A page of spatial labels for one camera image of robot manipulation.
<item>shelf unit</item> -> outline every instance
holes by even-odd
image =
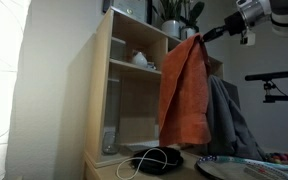
[[[112,41],[125,45],[125,58],[110,57]],[[94,168],[116,164],[133,155],[123,146],[115,155],[103,155],[102,139],[108,130],[118,131],[124,144],[158,138],[155,131],[161,65],[164,56],[179,43],[181,40],[118,9],[111,7],[106,12],[95,36],[85,168],[93,172]],[[133,50],[144,52],[147,60],[155,63],[156,70],[131,64]]]

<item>white cable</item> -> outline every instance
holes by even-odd
[[[159,161],[159,160],[156,160],[156,159],[145,158],[145,156],[147,155],[147,153],[149,153],[149,152],[152,151],[152,150],[157,150],[157,151],[162,152],[162,153],[164,154],[164,156],[165,156],[165,162],[162,162],[162,161]],[[131,161],[131,160],[134,160],[134,159],[141,159],[141,161],[140,161],[140,163],[138,164],[137,169],[136,169],[136,171],[134,172],[134,174],[133,174],[131,177],[128,177],[128,178],[123,178],[123,177],[121,177],[120,174],[119,174],[119,172],[118,172],[119,169],[120,169],[120,167],[121,167],[121,165],[124,164],[125,162]],[[167,163],[167,155],[166,155],[161,149],[151,148],[151,149],[149,149],[149,150],[143,155],[143,157],[129,158],[129,159],[126,159],[125,161],[121,162],[121,163],[118,165],[117,169],[116,169],[116,176],[117,176],[119,179],[122,179],[122,180],[130,180],[130,179],[133,179],[133,178],[136,176],[136,174],[138,173],[138,171],[139,171],[139,169],[140,169],[140,167],[141,167],[141,164],[142,164],[143,160],[148,160],[148,161],[154,161],[154,162],[162,163],[162,164],[164,164],[164,166],[163,166],[162,169],[164,169],[164,168],[166,167],[166,165],[170,165],[170,166],[176,166],[176,165],[177,165],[177,163],[176,163],[176,164]]]

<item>gray cloth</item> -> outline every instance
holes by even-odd
[[[249,131],[239,107],[216,76],[209,77],[209,96],[207,121],[212,140],[206,153],[262,161],[264,152]]]

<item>orange towel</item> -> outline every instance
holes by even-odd
[[[210,64],[201,35],[170,51],[162,65],[159,100],[160,146],[211,140],[206,111]]]

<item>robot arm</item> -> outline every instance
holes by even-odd
[[[225,25],[214,28],[204,35],[210,41],[228,31],[231,36],[241,34],[241,44],[255,44],[252,27],[264,21],[272,22],[273,32],[288,37],[288,0],[237,0],[238,11],[225,18]]]

